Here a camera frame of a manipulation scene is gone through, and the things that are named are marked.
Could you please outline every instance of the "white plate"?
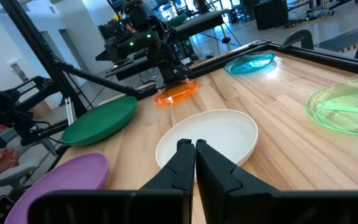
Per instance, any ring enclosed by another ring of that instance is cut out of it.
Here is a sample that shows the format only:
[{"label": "white plate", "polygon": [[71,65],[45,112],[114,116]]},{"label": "white plate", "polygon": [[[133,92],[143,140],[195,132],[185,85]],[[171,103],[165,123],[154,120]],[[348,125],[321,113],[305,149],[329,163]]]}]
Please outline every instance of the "white plate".
[{"label": "white plate", "polygon": [[155,158],[161,168],[176,153],[177,142],[183,138],[191,139],[194,145],[204,139],[241,166],[254,151],[258,127],[248,114],[236,110],[212,110],[191,116],[171,128],[158,143]]}]

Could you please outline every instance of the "white floor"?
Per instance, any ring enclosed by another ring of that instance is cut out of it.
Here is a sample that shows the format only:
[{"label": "white floor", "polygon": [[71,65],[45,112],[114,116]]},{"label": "white floor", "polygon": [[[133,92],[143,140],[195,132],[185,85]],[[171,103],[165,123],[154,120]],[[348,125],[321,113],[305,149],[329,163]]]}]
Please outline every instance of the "white floor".
[{"label": "white floor", "polygon": [[[298,13],[304,12],[304,7],[298,9]],[[223,26],[225,33],[231,37],[232,49],[235,49],[239,44],[236,42],[233,35],[229,32],[226,26]],[[284,29],[282,27],[267,29],[267,30],[257,30],[257,26],[255,21],[251,22],[243,22],[240,24],[229,25],[228,27],[237,37],[241,45],[247,44],[254,40],[265,39],[271,40],[276,43],[282,43],[291,33],[301,30],[307,29],[313,35],[314,44],[318,44],[328,39],[332,39],[333,37],[337,37],[341,34],[349,32],[354,29],[358,29],[358,4],[354,4],[354,2],[347,3],[343,6],[340,6],[335,9],[335,15],[326,16],[321,20],[308,22],[306,24],[302,24],[301,26],[297,26],[291,29]],[[223,32],[220,27],[215,28],[215,33],[217,39],[222,39]],[[204,32],[204,34],[198,34],[191,38],[193,43],[195,52],[197,54],[210,54],[213,53],[215,56],[218,54],[218,47],[216,43],[216,39],[214,37],[214,32],[209,30]],[[219,52],[222,54],[227,52],[226,45],[222,44],[220,41],[218,42]],[[327,51],[324,49],[316,48],[317,51]],[[355,54],[355,50],[346,52],[346,57],[353,57]],[[132,86],[139,86],[140,81],[138,76],[133,76],[125,81],[125,83],[131,83]],[[103,100],[107,100],[118,93],[114,90],[110,90],[108,88],[103,88],[94,83],[87,82],[85,83],[81,89],[84,91],[87,98],[92,102],[93,106],[97,106]],[[81,96],[84,104],[88,106],[89,104],[85,101],[83,96]],[[41,120],[49,121],[51,123],[60,121],[66,118],[65,107],[59,107],[54,109],[48,116],[44,117]],[[52,136],[55,139],[60,139],[61,133],[55,134]],[[43,149],[42,146],[35,147],[30,149],[26,155],[22,156],[21,160],[26,160],[31,157],[39,157],[44,159],[44,162],[37,170],[37,172],[30,178],[28,181],[29,184],[34,183],[37,179],[43,176],[50,165],[52,164],[54,157],[51,154]],[[5,190],[0,190],[0,195],[4,194]]]}]

